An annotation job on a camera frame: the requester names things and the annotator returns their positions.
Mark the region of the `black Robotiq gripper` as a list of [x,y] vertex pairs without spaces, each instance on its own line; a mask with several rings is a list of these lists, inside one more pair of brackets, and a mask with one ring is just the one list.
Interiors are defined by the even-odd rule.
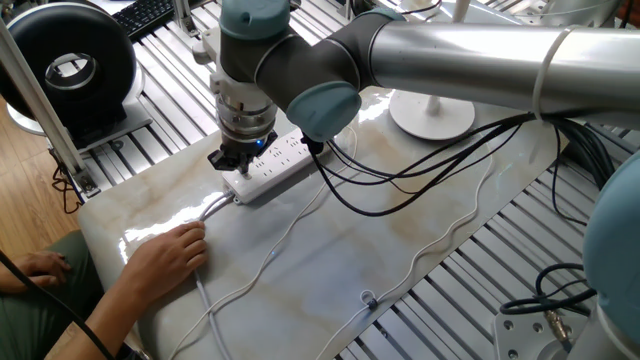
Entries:
[[250,161],[261,157],[277,138],[275,130],[246,141],[223,135],[220,149],[210,153],[207,159],[218,171],[237,171],[243,175],[248,172]]

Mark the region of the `person's right hand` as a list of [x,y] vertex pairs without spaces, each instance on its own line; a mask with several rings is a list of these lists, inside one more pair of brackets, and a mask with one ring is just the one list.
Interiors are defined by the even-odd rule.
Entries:
[[121,279],[146,305],[167,294],[208,260],[205,225],[179,225],[144,242],[133,253]]

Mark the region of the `person's left hand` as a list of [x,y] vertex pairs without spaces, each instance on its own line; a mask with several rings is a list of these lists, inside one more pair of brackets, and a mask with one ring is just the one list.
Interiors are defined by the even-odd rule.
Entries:
[[64,284],[66,273],[71,270],[64,255],[51,251],[24,255],[15,264],[24,275],[41,287]]

